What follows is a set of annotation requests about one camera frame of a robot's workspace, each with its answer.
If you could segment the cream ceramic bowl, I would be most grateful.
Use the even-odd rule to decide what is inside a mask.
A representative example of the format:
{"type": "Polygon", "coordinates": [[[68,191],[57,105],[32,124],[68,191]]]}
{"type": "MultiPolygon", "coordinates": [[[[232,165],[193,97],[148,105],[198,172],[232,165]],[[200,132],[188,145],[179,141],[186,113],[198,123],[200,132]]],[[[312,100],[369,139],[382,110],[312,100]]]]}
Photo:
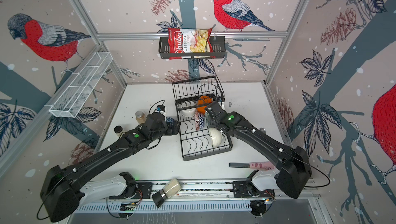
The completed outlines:
{"type": "Polygon", "coordinates": [[[217,130],[216,128],[209,128],[208,132],[209,132],[209,136],[212,141],[212,147],[213,148],[219,147],[223,142],[222,133],[219,130],[217,130]]]}

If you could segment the orange plastic bowl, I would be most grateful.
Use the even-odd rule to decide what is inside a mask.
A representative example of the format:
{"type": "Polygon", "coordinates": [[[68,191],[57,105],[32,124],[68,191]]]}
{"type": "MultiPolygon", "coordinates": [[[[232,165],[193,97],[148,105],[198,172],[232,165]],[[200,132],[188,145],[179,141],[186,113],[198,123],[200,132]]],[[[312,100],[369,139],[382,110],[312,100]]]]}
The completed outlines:
{"type": "Polygon", "coordinates": [[[200,99],[198,100],[198,107],[197,111],[201,114],[205,114],[205,108],[207,107],[208,104],[212,103],[213,99],[210,96],[201,96],[200,99]]]}

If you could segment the white ceramic bowl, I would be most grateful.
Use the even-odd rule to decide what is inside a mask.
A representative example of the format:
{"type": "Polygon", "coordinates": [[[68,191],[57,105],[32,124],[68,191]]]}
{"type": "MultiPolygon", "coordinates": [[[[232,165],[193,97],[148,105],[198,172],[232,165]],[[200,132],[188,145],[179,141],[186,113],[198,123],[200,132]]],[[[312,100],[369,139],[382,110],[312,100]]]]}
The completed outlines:
{"type": "Polygon", "coordinates": [[[192,101],[183,102],[181,107],[182,110],[180,112],[186,118],[194,117],[197,111],[196,105],[192,101]]]}

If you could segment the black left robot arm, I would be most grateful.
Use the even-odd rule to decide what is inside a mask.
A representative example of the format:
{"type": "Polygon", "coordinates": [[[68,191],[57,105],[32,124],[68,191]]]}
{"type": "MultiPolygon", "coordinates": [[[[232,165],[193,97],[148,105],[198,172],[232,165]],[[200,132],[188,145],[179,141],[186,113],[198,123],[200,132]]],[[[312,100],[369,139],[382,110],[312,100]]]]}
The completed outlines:
{"type": "Polygon", "coordinates": [[[51,222],[59,222],[70,216],[91,195],[86,184],[103,171],[135,155],[143,149],[153,148],[150,144],[163,136],[172,136],[180,131],[180,122],[167,118],[162,113],[148,115],[146,122],[122,134],[114,143],[95,155],[75,165],[60,168],[56,165],[48,170],[40,192],[42,207],[51,222]]]}

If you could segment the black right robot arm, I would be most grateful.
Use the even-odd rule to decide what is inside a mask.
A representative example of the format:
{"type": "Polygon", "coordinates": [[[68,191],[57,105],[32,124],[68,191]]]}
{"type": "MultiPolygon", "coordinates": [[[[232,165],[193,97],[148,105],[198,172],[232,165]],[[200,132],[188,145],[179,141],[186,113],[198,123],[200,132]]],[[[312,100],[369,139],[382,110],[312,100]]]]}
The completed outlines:
{"type": "Polygon", "coordinates": [[[276,141],[239,113],[227,113],[218,102],[210,103],[205,111],[211,128],[240,139],[261,153],[279,171],[274,176],[278,188],[293,199],[299,198],[312,175],[308,155],[303,148],[292,148],[276,141]]]}

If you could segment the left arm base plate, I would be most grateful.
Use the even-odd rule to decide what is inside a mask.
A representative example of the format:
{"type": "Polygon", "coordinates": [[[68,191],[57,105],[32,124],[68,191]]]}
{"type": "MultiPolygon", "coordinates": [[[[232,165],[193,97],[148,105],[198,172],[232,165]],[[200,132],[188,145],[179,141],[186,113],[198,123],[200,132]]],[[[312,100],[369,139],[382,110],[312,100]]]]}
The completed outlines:
{"type": "Polygon", "coordinates": [[[119,196],[110,196],[110,200],[129,200],[129,199],[150,199],[152,194],[152,182],[137,182],[134,189],[127,187],[127,189],[119,196]]]}

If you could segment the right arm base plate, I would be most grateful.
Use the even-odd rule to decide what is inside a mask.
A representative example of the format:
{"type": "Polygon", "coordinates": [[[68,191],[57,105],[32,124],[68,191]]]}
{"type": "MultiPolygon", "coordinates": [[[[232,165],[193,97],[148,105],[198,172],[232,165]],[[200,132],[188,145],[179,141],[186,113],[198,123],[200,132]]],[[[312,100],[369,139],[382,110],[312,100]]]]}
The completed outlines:
{"type": "Polygon", "coordinates": [[[246,181],[233,181],[232,189],[235,198],[270,198],[275,196],[274,190],[258,190],[252,183],[246,181]]]}

